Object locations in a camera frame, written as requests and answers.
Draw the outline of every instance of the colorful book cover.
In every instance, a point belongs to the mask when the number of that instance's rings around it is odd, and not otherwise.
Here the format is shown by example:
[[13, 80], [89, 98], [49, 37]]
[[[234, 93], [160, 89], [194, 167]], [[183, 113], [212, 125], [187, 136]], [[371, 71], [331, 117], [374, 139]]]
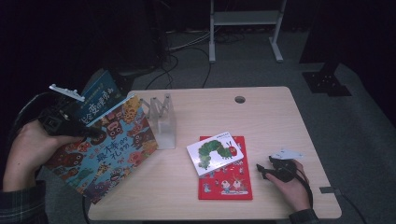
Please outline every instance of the colorful book cover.
[[158, 145], [134, 94], [87, 126], [101, 129], [103, 134], [59, 148], [45, 166], [98, 203]]
[[221, 133], [187, 146], [198, 176], [244, 158], [230, 133]]
[[244, 136], [234, 136], [245, 157], [199, 178], [200, 200], [252, 200], [248, 156]]
[[85, 101], [77, 101], [73, 112], [75, 119], [84, 124], [89, 124], [125, 99], [107, 70], [100, 69], [94, 74], [97, 75], [99, 77], [81, 94]]

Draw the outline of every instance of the blue book cover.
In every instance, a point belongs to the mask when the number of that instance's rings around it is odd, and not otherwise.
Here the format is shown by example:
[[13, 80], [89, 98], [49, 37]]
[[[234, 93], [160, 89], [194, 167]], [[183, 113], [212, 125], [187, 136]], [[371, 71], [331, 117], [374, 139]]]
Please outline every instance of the blue book cover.
[[107, 70], [101, 69], [97, 73], [102, 74], [81, 94], [85, 101], [77, 101], [78, 108], [73, 113], [75, 119], [84, 124], [89, 124], [125, 99]]
[[92, 203], [98, 203], [158, 145], [134, 94], [87, 126], [101, 129], [103, 134], [59, 148], [45, 166]]

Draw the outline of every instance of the caterpillar illustration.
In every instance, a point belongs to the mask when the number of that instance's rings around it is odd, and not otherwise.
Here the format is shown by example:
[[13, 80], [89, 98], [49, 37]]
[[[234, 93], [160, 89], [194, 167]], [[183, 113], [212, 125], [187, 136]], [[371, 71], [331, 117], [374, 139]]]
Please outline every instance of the caterpillar illustration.
[[198, 166], [205, 168], [207, 170], [207, 167], [210, 164], [210, 160], [212, 159], [209, 154], [212, 151], [217, 151], [219, 153], [219, 155], [225, 160], [228, 160], [228, 159], [232, 158], [233, 156], [235, 156], [236, 155], [235, 147], [231, 146], [231, 142], [230, 142], [230, 144], [227, 143], [227, 145], [229, 147], [224, 147], [221, 144], [221, 142], [219, 142], [218, 140], [213, 140], [213, 141], [204, 143], [198, 149], [199, 159], [200, 159]]

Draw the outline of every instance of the red book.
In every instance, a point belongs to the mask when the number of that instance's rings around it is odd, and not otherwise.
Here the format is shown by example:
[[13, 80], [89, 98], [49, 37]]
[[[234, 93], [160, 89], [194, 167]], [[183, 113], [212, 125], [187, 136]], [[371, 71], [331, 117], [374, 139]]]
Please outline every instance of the red book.
[[[209, 136], [201, 136], [200, 141]], [[233, 136], [245, 157], [199, 178], [200, 200], [252, 200], [248, 155], [243, 136]]]

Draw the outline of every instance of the dark sleeve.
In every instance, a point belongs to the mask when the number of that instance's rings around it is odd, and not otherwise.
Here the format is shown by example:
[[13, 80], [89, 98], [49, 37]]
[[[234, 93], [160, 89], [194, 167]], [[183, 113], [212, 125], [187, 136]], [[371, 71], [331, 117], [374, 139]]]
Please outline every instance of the dark sleeve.
[[289, 216], [292, 224], [318, 224], [319, 219], [315, 214], [314, 209], [306, 209]]
[[49, 223], [45, 211], [46, 184], [12, 192], [0, 192], [0, 223]]

